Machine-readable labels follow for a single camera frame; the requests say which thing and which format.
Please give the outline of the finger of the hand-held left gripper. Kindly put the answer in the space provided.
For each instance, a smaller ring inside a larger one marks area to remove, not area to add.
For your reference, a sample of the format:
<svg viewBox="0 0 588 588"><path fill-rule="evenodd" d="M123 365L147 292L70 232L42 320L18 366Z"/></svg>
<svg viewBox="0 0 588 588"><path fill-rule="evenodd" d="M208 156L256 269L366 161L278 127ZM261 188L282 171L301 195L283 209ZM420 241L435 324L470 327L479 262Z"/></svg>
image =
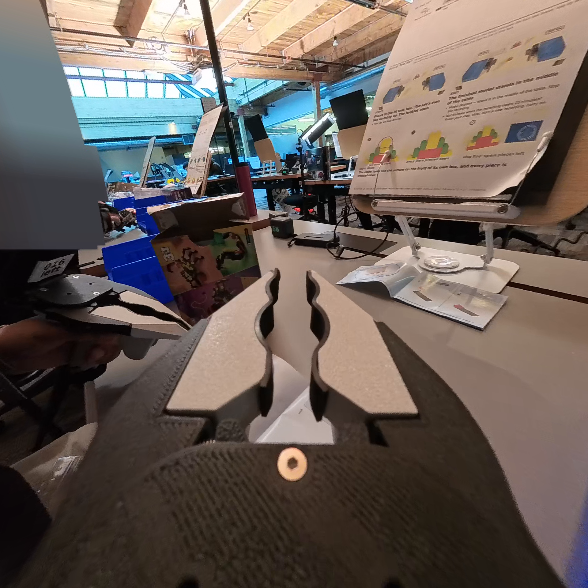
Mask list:
<svg viewBox="0 0 588 588"><path fill-rule="evenodd" d="M137 315L122 305L90 306L89 324L99 332L142 339L178 339L185 334L175 322Z"/></svg>
<svg viewBox="0 0 588 588"><path fill-rule="evenodd" d="M129 289L115 292L115 298L119 305L133 313L150 318L156 318L167 322L175 322L184 329L190 329L191 325L183 320L180 315L143 291L131 291Z"/></svg>

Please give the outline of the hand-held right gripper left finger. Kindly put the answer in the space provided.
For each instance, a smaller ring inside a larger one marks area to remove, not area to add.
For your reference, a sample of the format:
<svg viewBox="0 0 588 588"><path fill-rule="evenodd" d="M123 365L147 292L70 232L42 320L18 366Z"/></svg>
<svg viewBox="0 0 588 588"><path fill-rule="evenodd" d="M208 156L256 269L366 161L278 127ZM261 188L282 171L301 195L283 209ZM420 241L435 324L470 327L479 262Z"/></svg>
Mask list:
<svg viewBox="0 0 588 588"><path fill-rule="evenodd" d="M190 417L267 416L273 403L268 335L281 274L273 269L216 311L195 344L166 412Z"/></svg>

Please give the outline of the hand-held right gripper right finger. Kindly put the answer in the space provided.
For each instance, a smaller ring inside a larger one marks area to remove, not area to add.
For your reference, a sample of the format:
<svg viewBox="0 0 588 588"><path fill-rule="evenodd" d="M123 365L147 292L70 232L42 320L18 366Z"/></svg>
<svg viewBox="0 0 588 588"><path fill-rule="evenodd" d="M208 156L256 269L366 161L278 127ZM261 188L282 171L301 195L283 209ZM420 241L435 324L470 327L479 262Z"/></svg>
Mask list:
<svg viewBox="0 0 588 588"><path fill-rule="evenodd" d="M309 400L317 421L413 418L418 410L371 315L314 270L306 272L312 352Z"/></svg>

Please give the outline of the instruction booklet with yellow back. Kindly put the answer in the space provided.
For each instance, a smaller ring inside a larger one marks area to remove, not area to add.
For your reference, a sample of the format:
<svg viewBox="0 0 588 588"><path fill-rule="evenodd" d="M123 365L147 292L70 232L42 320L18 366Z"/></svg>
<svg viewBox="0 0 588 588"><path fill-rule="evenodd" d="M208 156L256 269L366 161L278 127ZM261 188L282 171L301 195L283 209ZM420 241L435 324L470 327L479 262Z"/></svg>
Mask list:
<svg viewBox="0 0 588 588"><path fill-rule="evenodd" d="M308 380L278 356L273 361L273 402L267 416L249 425L252 443L278 445L333 445L334 430L327 420L317 421L312 412Z"/></svg>

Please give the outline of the colourful toy brick set box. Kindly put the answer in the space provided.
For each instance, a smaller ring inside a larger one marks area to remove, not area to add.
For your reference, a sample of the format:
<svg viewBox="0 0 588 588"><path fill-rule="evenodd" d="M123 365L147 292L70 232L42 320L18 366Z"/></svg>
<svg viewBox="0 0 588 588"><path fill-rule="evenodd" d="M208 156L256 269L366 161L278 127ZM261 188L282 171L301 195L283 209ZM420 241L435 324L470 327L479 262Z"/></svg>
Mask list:
<svg viewBox="0 0 588 588"><path fill-rule="evenodd" d="M192 326L261 278L243 193L147 209L153 250L180 316Z"/></svg>

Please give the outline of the person's left hand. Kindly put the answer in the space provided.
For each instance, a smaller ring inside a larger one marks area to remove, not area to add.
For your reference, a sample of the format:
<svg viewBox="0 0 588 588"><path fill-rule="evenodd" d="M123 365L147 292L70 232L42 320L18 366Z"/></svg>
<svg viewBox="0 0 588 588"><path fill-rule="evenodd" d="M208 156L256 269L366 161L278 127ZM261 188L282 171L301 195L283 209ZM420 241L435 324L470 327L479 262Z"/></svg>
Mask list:
<svg viewBox="0 0 588 588"><path fill-rule="evenodd" d="M76 333L58 323L31 318L1 327L1 373L21 375L63 366L92 368L115 360L116 334Z"/></svg>

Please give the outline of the open light blue instruction booklet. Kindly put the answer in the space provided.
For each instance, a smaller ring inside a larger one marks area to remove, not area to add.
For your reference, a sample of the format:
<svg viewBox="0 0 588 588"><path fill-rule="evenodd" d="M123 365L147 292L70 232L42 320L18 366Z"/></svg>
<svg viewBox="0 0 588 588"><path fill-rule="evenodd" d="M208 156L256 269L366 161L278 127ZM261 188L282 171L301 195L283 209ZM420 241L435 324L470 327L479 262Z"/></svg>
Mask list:
<svg viewBox="0 0 588 588"><path fill-rule="evenodd" d="M401 262L361 266L337 285L386 293L392 300L477 330L484 330L508 299L499 293L421 272Z"/></svg>

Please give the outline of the flat black device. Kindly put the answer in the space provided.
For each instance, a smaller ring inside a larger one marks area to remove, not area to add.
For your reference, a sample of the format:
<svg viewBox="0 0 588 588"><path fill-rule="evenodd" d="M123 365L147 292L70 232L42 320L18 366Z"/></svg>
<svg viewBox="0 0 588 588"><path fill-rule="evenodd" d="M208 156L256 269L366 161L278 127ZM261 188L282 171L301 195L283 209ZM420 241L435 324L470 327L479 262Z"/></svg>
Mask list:
<svg viewBox="0 0 588 588"><path fill-rule="evenodd" d="M293 238L296 246L314 247L320 249L336 249L339 247L339 237L333 231L324 233L301 233Z"/></svg>

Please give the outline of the book stand with wooden board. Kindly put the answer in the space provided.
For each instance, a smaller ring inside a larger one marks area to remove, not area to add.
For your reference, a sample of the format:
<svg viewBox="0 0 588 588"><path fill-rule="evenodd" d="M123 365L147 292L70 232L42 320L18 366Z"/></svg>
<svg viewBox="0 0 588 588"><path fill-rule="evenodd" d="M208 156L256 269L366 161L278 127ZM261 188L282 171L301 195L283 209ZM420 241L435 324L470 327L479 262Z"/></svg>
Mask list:
<svg viewBox="0 0 588 588"><path fill-rule="evenodd" d="M493 293L500 293L519 266L494 260L494 230L499 225L543 226L558 224L587 207L587 113L572 131L560 121L545 132L523 180L512 196L489 200L440 196L352 196L365 213L394 217L408 245L396 257L417 270ZM422 246L414 237L408 217L464 221L481 224L486 238L483 254L459 254Z"/></svg>

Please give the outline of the clear plastic parts bag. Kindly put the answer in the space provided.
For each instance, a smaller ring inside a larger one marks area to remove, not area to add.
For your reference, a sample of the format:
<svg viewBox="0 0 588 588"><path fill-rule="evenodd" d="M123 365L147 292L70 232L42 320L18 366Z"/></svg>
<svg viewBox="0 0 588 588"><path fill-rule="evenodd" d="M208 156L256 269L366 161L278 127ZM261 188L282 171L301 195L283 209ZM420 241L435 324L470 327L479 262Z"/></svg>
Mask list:
<svg viewBox="0 0 588 588"><path fill-rule="evenodd" d="M11 466L30 485L51 516L55 516L64 501L72 476L83 461L97 429L97 422L88 423Z"/></svg>

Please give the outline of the cardboard sign board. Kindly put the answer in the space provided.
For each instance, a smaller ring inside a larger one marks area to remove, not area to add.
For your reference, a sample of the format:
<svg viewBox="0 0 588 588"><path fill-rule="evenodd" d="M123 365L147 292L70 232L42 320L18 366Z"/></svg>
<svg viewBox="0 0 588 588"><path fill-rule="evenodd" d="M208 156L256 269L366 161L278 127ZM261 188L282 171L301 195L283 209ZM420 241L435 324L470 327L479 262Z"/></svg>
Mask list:
<svg viewBox="0 0 588 588"><path fill-rule="evenodd" d="M205 191L211 161L209 147L225 109L223 105L219 105L203 114L196 131L185 179L185 186L189 188L193 198L201 197Z"/></svg>

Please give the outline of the black vertical pole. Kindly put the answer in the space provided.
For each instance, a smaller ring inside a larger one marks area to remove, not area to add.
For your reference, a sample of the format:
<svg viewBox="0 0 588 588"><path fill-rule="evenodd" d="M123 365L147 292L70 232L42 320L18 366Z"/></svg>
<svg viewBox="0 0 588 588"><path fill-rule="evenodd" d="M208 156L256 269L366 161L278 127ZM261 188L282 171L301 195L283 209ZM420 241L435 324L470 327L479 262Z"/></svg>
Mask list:
<svg viewBox="0 0 588 588"><path fill-rule="evenodd" d="M217 47L217 39L212 19L212 12L208 1L200 1L203 24L205 27L206 39L208 41L210 60L217 82L217 92L219 95L219 102L222 106L222 116L224 120L224 128L226 132L226 139L229 145L229 153L232 160L233 172L235 181L239 192L243 193L247 214L249 217L256 217L258 210L254 199L254 191L252 187L251 174L246 163L239 160L239 153L235 139L231 111L229 110L229 102L226 95L226 88L224 85L224 73L222 71L221 58Z"/></svg>

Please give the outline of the desk lamp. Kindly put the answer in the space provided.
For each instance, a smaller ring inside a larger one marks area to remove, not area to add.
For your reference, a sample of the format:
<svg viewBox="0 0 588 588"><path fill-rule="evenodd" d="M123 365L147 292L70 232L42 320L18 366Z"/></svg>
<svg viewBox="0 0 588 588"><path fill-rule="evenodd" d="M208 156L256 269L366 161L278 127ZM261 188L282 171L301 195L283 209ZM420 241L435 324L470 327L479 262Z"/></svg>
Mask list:
<svg viewBox="0 0 588 588"><path fill-rule="evenodd" d="M314 124L298 135L297 151L303 153L305 150L313 148L314 143L316 143L324 133L335 124L335 122L336 120L331 113L324 114Z"/></svg>

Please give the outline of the printed task instruction sheet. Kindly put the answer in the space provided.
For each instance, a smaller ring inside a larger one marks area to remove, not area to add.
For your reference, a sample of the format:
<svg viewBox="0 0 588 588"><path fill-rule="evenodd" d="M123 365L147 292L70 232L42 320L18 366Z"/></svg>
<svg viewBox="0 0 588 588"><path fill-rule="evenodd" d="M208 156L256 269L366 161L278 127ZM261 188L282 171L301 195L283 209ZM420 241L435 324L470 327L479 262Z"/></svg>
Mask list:
<svg viewBox="0 0 588 588"><path fill-rule="evenodd" d="M587 53L587 1L413 1L352 195L494 199L525 176Z"/></svg>

